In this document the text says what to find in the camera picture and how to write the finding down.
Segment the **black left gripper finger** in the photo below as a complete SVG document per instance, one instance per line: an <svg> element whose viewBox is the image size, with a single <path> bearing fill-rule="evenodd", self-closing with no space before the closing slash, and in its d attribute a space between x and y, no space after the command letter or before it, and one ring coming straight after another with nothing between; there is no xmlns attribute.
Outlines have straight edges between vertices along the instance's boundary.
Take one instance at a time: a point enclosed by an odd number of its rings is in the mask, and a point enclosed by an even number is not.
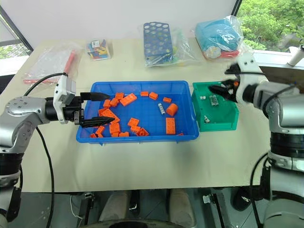
<svg viewBox="0 0 304 228"><path fill-rule="evenodd" d="M99 127L104 124L109 124L114 120L115 118L107 116L93 117L92 119L81 119L80 126L83 128Z"/></svg>
<svg viewBox="0 0 304 228"><path fill-rule="evenodd" d="M81 92L80 97L83 101L103 101L111 98L107 94L97 92Z"/></svg>

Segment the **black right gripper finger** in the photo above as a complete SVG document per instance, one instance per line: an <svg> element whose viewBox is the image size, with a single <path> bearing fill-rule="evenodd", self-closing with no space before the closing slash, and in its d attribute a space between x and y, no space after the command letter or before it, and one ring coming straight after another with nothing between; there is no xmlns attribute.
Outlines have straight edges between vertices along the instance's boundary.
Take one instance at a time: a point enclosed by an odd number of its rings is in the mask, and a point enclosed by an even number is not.
<svg viewBox="0 0 304 228"><path fill-rule="evenodd" d="M239 65L234 63L224 72L225 75L238 75L239 74Z"/></svg>
<svg viewBox="0 0 304 228"><path fill-rule="evenodd" d="M208 86L208 89L210 92L219 95L223 98L228 98L229 97L229 92L226 87L222 87L221 85L210 85Z"/></svg>

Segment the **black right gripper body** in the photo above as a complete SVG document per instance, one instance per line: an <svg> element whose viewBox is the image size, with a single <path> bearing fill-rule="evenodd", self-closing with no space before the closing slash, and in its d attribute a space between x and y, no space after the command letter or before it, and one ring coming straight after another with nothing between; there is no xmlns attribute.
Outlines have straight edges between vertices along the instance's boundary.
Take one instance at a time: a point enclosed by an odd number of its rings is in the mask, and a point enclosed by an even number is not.
<svg viewBox="0 0 304 228"><path fill-rule="evenodd" d="M226 100L236 102L236 92L239 87L239 78L224 80L222 81L222 86L226 89L224 92L224 98Z"/></svg>

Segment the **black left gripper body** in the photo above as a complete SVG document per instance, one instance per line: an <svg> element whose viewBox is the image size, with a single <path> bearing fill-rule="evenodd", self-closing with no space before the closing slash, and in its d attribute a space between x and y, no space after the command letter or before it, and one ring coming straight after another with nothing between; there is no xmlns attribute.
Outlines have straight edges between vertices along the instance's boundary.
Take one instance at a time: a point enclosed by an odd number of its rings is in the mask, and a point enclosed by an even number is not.
<svg viewBox="0 0 304 228"><path fill-rule="evenodd" d="M63 108L64 118L75 125L84 123L84 109L82 108L83 99L81 96L75 96L71 103Z"/></svg>

